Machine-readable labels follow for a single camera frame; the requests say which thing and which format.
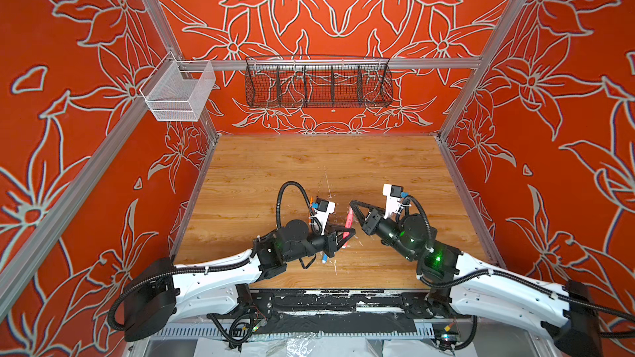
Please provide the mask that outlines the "pink highlighter pen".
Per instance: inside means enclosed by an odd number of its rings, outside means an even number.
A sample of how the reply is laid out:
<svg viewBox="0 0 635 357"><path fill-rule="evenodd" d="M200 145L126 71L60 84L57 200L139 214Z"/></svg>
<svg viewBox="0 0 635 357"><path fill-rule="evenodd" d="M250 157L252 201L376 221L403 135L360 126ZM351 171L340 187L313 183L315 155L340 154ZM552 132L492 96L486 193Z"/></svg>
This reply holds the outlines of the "pink highlighter pen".
<svg viewBox="0 0 635 357"><path fill-rule="evenodd" d="M348 208L348 212L347 212L347 218L346 218L346 223L345 223L345 228L347 229L352 229L352 224L353 224L353 220L354 220L354 212L352 211L351 208ZM345 238L349 237L350 238L351 233L347 232L345 234Z"/></svg>

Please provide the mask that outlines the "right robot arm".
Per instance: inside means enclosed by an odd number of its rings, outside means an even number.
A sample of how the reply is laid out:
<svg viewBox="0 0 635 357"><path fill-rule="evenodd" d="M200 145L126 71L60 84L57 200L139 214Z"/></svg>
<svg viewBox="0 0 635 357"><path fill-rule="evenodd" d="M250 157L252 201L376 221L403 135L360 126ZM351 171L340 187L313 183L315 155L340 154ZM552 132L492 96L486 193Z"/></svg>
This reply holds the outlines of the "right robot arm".
<svg viewBox="0 0 635 357"><path fill-rule="evenodd" d="M428 303L438 315L485 318L549 338L569 356L602 356L604 339L625 340L634 330L605 332L604 313L633 323L634 315L593 302L585 284L566 284L530 279L477 259L438 241L421 204L417 209L398 207L396 213L351 201L350 208L368 236L417 265L416 276L428 286Z"/></svg>

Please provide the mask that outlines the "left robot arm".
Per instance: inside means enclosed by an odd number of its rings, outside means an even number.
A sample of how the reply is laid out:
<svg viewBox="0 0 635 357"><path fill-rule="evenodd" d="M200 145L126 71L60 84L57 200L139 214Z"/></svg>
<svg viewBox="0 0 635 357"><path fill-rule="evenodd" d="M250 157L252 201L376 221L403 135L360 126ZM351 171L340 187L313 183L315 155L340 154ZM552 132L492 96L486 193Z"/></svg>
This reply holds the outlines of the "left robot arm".
<svg viewBox="0 0 635 357"><path fill-rule="evenodd" d="M134 342L171 322L226 315L246 303L242 296L250 284L283 274L290 262L307 269L320 254L333 257L355 233L336 225L314 233L304 221L293 220L224 259L186 265L160 258L124 287L107 313L107 324Z"/></svg>

